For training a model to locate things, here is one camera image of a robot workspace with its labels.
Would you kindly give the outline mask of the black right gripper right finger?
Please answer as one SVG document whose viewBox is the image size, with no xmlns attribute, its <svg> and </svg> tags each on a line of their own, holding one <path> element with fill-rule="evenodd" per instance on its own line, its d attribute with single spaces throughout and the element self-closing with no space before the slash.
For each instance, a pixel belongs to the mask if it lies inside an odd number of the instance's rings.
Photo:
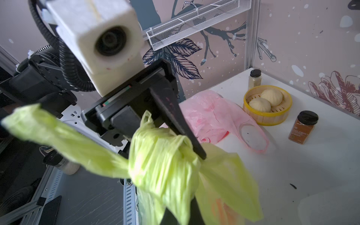
<svg viewBox="0 0 360 225">
<path fill-rule="evenodd" d="M 189 225 L 205 225 L 196 198 L 190 204 Z"/>
</svg>

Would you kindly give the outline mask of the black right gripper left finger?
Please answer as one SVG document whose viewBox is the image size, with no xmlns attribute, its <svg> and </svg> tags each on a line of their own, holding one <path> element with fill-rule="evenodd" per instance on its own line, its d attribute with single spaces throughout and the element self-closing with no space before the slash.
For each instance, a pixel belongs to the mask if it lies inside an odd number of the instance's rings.
<svg viewBox="0 0 360 225">
<path fill-rule="evenodd" d="M 175 216 L 166 208 L 160 225 L 179 225 Z"/>
</svg>

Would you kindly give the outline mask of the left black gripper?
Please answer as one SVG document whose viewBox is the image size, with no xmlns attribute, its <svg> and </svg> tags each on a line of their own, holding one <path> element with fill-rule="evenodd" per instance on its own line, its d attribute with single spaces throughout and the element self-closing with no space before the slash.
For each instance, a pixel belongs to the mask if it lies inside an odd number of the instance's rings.
<svg viewBox="0 0 360 225">
<path fill-rule="evenodd" d="M 166 123 L 177 135 L 187 136 L 193 151 L 206 159 L 206 153 L 188 126 L 177 102 L 177 82 L 170 62 L 157 60 L 115 88 L 92 107 L 83 110 L 85 126 L 112 146 L 121 147 L 140 127 L 143 114 Z"/>
</svg>

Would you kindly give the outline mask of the peach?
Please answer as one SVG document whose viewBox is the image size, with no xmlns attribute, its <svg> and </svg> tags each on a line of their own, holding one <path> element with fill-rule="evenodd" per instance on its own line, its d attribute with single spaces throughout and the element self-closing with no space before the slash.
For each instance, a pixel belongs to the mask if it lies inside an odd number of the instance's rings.
<svg viewBox="0 0 360 225">
<path fill-rule="evenodd" d="M 220 198 L 216 199 L 211 205 L 212 213 L 217 225 L 244 225 L 245 218 L 236 213 L 231 207 L 224 203 Z"/>
</svg>

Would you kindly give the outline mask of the green plastic bag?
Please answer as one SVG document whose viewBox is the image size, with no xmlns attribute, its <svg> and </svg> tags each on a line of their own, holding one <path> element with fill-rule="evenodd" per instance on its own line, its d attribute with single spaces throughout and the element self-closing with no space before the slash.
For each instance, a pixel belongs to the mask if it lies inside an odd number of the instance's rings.
<svg viewBox="0 0 360 225">
<path fill-rule="evenodd" d="M 201 159 L 190 148 L 187 136 L 155 127 L 150 112 L 142 116 L 128 158 L 98 145 L 38 104 L 17 108 L 1 125 L 21 140 L 54 147 L 91 173 L 130 178 L 137 187 L 147 225 L 160 224 L 166 208 L 179 224 L 188 225 L 194 198 L 207 225 L 217 225 L 212 204 L 218 198 L 245 220 L 263 219 L 257 182 L 237 153 L 203 143 L 207 157 Z"/>
</svg>

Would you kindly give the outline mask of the pink plastic bag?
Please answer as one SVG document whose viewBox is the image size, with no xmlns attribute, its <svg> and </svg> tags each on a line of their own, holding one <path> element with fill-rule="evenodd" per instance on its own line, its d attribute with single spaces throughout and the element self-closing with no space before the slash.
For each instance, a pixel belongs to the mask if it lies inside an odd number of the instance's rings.
<svg viewBox="0 0 360 225">
<path fill-rule="evenodd" d="M 250 150 L 266 152 L 270 141 L 255 120 L 240 106 L 214 91 L 202 91 L 179 104 L 181 112 L 198 142 L 216 144 L 227 133 L 238 137 Z M 243 126 L 253 126 L 265 142 L 262 148 L 252 147 L 241 135 Z"/>
</svg>

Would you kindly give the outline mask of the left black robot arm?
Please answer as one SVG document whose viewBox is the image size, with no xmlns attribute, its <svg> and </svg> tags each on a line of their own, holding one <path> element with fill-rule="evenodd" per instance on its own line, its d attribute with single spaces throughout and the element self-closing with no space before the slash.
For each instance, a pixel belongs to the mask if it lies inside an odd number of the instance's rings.
<svg viewBox="0 0 360 225">
<path fill-rule="evenodd" d="M 171 65 L 158 59 L 90 108 L 69 112 L 77 103 L 74 87 L 63 77 L 58 51 L 51 46 L 36 51 L 20 65 L 20 72 L 1 82 L 1 92 L 21 105 L 40 103 L 58 119 L 108 148 L 121 147 L 140 126 L 143 114 L 151 113 L 157 127 L 167 125 L 175 134 L 187 136 L 194 152 L 206 153 L 180 110 L 176 78 Z"/>
</svg>

